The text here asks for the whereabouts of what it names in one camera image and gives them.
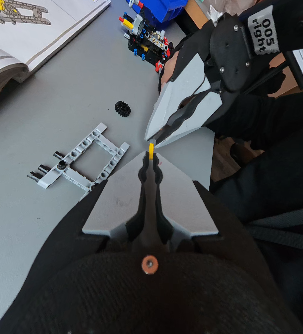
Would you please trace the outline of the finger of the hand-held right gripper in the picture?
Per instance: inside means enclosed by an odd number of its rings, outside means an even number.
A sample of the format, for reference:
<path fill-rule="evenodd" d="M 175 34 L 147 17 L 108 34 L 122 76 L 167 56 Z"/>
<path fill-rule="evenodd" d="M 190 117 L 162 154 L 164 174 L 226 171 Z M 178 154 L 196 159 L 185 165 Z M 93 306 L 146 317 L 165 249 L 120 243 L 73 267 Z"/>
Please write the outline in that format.
<path fill-rule="evenodd" d="M 155 136 L 178 110 L 182 101 L 195 94 L 209 90 L 211 84 L 204 73 L 204 62 L 197 53 L 174 81 L 168 81 L 154 104 L 153 113 L 145 132 L 145 140 Z"/>
<path fill-rule="evenodd" d="M 175 116 L 170 117 L 170 124 L 163 127 L 154 147 L 161 148 L 198 130 L 221 105 L 218 93 L 209 91 L 197 94 Z"/>

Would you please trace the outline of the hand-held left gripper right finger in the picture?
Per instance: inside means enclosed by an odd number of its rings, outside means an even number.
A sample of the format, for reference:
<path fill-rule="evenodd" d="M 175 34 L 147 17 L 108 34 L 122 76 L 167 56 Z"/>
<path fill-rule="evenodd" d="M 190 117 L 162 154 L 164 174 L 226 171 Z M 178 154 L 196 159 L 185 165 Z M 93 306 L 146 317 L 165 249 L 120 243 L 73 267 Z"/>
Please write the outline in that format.
<path fill-rule="evenodd" d="M 219 231 L 193 180 L 160 154 L 154 153 L 156 224 L 163 244 L 179 245 L 193 237 Z"/>

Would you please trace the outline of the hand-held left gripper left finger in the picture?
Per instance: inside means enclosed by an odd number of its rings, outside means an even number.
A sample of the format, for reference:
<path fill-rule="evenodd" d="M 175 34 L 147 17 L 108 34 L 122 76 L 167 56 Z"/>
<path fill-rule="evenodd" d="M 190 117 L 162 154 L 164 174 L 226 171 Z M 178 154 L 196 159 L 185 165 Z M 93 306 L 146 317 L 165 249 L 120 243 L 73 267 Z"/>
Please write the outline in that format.
<path fill-rule="evenodd" d="M 83 233 L 133 241 L 145 223 L 149 153 L 141 153 L 107 179 Z"/>

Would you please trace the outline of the black lego technic assembly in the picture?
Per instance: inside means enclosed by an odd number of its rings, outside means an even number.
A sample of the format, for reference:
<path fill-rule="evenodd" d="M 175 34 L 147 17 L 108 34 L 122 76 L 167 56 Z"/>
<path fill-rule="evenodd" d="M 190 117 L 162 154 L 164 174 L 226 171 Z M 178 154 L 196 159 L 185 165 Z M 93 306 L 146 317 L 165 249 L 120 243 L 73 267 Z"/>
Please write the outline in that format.
<path fill-rule="evenodd" d="M 124 37 L 128 40 L 129 50 L 143 61 L 154 65 L 155 71 L 160 73 L 174 50 L 165 31 L 158 31 L 144 15 L 137 14 L 133 19 L 125 12 L 123 17 L 119 17 L 119 21 L 127 29 Z"/>

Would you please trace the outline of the black lego gear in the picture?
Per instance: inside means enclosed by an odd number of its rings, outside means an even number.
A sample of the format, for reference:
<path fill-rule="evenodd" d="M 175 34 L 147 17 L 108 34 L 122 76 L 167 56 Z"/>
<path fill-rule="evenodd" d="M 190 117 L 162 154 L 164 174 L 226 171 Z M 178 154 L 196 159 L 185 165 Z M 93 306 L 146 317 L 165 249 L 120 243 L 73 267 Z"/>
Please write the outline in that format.
<path fill-rule="evenodd" d="M 115 103 L 115 111 L 122 117 L 128 117 L 131 114 L 130 106 L 124 101 L 118 101 Z"/>

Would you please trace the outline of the lego instruction booklet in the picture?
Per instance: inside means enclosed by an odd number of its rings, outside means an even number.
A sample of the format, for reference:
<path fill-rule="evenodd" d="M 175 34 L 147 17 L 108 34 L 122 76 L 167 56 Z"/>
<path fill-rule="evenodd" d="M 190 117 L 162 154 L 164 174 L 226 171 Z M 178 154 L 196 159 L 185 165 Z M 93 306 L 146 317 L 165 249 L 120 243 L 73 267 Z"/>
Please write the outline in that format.
<path fill-rule="evenodd" d="M 108 0 L 0 0 L 0 92 L 22 83 L 101 15 Z"/>

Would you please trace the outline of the person's right hand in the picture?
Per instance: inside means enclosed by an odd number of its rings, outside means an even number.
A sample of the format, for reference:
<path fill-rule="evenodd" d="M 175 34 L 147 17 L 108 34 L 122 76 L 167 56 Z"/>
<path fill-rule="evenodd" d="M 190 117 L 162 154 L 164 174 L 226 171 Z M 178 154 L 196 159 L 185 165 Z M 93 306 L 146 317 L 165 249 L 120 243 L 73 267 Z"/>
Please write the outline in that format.
<path fill-rule="evenodd" d="M 160 78 L 159 78 L 159 84 L 158 84 L 159 94 L 161 93 L 161 90 L 164 87 L 164 85 L 170 80 L 171 76 L 173 75 L 173 72 L 176 66 L 176 62 L 177 62 L 177 58 L 178 58 L 178 54 L 179 54 L 179 51 L 175 52 L 172 58 L 170 58 L 165 63 L 161 71 Z"/>

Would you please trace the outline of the clear plastic bag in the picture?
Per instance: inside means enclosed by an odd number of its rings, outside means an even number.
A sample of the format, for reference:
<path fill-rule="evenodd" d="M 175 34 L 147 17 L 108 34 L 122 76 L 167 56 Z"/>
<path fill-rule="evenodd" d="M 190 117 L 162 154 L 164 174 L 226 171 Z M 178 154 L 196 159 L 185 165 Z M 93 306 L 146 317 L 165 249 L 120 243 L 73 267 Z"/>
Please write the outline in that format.
<path fill-rule="evenodd" d="M 224 13 L 239 15 L 254 6 L 257 0 L 197 0 L 207 19 L 215 22 Z"/>

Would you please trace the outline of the blue plastic bin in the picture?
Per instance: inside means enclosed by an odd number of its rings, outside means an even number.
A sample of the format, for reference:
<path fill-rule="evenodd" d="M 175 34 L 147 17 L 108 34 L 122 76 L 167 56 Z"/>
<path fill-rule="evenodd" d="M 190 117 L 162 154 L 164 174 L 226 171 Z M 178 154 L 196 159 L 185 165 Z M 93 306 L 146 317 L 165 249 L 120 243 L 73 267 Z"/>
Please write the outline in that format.
<path fill-rule="evenodd" d="M 175 19 L 187 5 L 187 0 L 141 0 L 145 18 L 155 26 L 166 25 Z"/>

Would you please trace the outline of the grey lego frame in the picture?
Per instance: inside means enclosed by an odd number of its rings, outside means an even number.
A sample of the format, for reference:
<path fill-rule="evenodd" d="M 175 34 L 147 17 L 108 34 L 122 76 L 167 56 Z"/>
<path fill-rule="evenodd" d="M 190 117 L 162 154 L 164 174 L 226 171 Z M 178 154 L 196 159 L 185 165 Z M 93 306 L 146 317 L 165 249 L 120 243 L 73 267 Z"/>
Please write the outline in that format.
<path fill-rule="evenodd" d="M 93 190 L 96 185 L 109 178 L 116 165 L 120 162 L 130 147 L 127 142 L 122 143 L 120 147 L 113 144 L 110 140 L 103 136 L 103 132 L 106 129 L 107 126 L 104 123 L 100 123 L 67 155 L 64 156 L 60 152 L 55 152 L 54 157 L 56 157 L 59 161 L 54 167 L 49 168 L 48 166 L 40 165 L 37 168 L 39 173 L 31 171 L 27 177 L 35 181 L 43 189 L 47 189 L 60 177 L 63 177 L 84 191 L 83 196 L 80 198 L 80 200 L 82 200 Z M 94 143 L 109 153 L 111 158 L 96 177 L 96 179 L 91 181 L 87 177 L 81 175 L 78 171 L 75 171 L 71 166 Z"/>

